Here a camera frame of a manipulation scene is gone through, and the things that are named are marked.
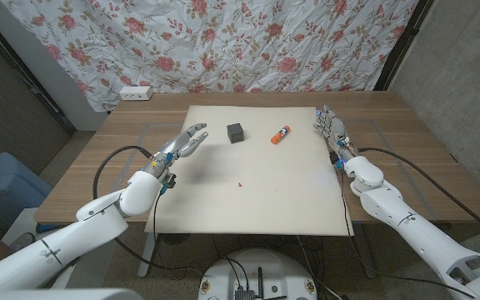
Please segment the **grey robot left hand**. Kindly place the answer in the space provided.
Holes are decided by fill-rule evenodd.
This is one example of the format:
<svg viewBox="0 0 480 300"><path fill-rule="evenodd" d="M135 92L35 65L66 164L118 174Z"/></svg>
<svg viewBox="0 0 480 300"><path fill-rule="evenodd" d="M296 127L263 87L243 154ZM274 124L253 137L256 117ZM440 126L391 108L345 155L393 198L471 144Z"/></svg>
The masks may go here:
<svg viewBox="0 0 480 300"><path fill-rule="evenodd" d="M153 175L159 182L170 181L169 168L179 159L192 155L208 136L207 132L197 133L207 126L197 123L168 140L153 156L151 162L142 170Z"/></svg>

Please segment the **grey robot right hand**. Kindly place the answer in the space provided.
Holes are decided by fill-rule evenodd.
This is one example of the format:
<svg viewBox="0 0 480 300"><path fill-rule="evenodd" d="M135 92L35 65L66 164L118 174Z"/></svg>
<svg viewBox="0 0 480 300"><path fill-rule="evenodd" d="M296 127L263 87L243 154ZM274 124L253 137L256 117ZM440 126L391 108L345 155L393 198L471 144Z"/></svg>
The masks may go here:
<svg viewBox="0 0 480 300"><path fill-rule="evenodd" d="M358 150L351 142L343 121L327 104L324 104L322 109L317 110L313 126L324 136L342 164L358 155Z"/></svg>

